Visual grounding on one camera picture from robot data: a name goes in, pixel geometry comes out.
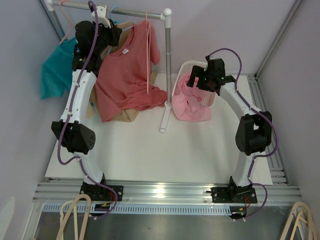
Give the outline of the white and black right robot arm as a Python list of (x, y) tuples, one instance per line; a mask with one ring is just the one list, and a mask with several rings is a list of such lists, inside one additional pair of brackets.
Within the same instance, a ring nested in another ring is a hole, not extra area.
[(216, 93), (238, 117), (235, 144), (239, 157), (235, 172), (226, 188), (230, 201), (237, 203), (252, 195), (254, 188), (251, 174), (255, 169), (256, 159), (271, 144), (272, 115), (268, 111), (256, 110), (246, 101), (238, 90), (236, 79), (226, 75), (225, 63), (221, 58), (207, 57), (206, 60), (205, 67), (192, 67), (187, 86), (196, 86), (200, 90)]

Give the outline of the pink wire hanger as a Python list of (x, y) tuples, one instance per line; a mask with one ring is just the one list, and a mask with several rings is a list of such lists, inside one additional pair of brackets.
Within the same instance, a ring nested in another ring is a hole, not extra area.
[(150, 45), (150, 30), (151, 24), (148, 20), (148, 12), (145, 12), (145, 26), (146, 26), (146, 93), (150, 92), (150, 75), (151, 75), (151, 45)]

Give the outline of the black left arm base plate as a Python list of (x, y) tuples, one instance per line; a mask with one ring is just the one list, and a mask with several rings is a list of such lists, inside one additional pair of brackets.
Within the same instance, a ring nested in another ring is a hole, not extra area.
[[(117, 194), (117, 201), (121, 202), (123, 198), (123, 185), (107, 185), (109, 188), (113, 189), (113, 191)], [(115, 202), (116, 195), (111, 190), (106, 189), (105, 187), (101, 187), (99, 185), (88, 184), (86, 182), (82, 183), (80, 188), (80, 194), (88, 195), (92, 201), (106, 201), (106, 202)]]

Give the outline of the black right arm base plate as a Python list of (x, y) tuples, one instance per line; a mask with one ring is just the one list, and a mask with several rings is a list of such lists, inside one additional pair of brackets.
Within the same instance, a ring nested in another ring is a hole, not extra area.
[(251, 204), (258, 202), (256, 190), (253, 187), (245, 189), (244, 191), (237, 192), (230, 187), (212, 187), (210, 190), (205, 191), (211, 195), (213, 203), (219, 204), (244, 204), (246, 200), (249, 200)]

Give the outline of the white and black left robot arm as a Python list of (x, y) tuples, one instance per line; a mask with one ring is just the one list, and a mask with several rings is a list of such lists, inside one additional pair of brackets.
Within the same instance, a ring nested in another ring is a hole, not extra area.
[(73, 49), (72, 81), (65, 109), (51, 130), (57, 138), (57, 159), (66, 166), (77, 161), (84, 183), (93, 185), (90, 195), (97, 201), (107, 197), (105, 176), (93, 154), (95, 132), (87, 126), (87, 109), (92, 90), (102, 65), (102, 52), (119, 44), (122, 29), (112, 24), (81, 21), (75, 25), (76, 44)]

